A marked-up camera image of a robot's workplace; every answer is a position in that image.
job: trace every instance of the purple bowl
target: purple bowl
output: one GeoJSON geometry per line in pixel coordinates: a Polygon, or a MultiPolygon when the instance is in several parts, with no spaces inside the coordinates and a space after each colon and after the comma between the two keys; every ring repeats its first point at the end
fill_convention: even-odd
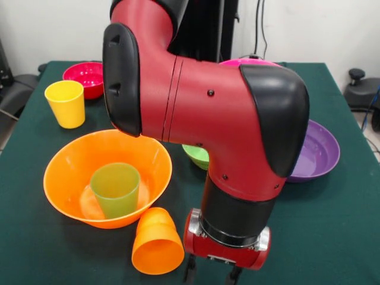
{"type": "Polygon", "coordinates": [[[287,182],[306,182],[325,175],[337,165],[339,157],[339,144],[332,133],[324,126],[309,120],[301,153],[287,182]]]}

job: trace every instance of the orange bowl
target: orange bowl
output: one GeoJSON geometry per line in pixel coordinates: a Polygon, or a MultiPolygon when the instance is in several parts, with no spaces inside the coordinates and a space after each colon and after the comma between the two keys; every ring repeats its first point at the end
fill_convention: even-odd
{"type": "Polygon", "coordinates": [[[45,170],[43,187],[46,198],[62,214],[94,227],[115,229],[138,220],[165,191],[171,175],[169,153],[158,141],[110,129],[77,138],[57,152],[45,170]],[[129,163],[139,171],[138,205],[131,214],[103,219],[88,186],[98,168],[114,162],[129,163]]]}

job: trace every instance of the green cup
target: green cup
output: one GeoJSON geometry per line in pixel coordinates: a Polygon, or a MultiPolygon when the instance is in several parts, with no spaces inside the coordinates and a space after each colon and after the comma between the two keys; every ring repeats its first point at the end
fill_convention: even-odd
{"type": "Polygon", "coordinates": [[[91,177],[90,187],[107,219],[133,213],[137,209],[140,174],[127,163],[107,164],[91,177]]]}

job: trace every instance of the yellow cup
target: yellow cup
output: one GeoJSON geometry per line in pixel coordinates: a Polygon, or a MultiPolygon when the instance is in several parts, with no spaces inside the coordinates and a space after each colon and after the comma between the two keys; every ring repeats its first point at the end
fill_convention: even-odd
{"type": "Polygon", "coordinates": [[[84,123],[83,91],[82,84],[73,80],[58,81],[45,90],[45,97],[61,127],[74,129],[84,123]]]}

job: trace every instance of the plastic cup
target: plastic cup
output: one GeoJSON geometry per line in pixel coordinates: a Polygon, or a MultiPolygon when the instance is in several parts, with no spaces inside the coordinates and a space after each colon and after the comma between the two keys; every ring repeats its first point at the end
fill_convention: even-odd
{"type": "Polygon", "coordinates": [[[91,177],[90,187],[107,219],[133,213],[137,209],[140,174],[127,163],[107,164],[91,177]]]}
{"type": "Polygon", "coordinates": [[[140,218],[132,250],[132,264],[140,272],[160,275],[173,271],[185,257],[181,239],[169,213],[150,208],[140,218]]]}
{"type": "Polygon", "coordinates": [[[74,129],[84,123],[83,91],[82,84],[73,80],[58,81],[46,88],[45,97],[61,127],[74,129]]]}

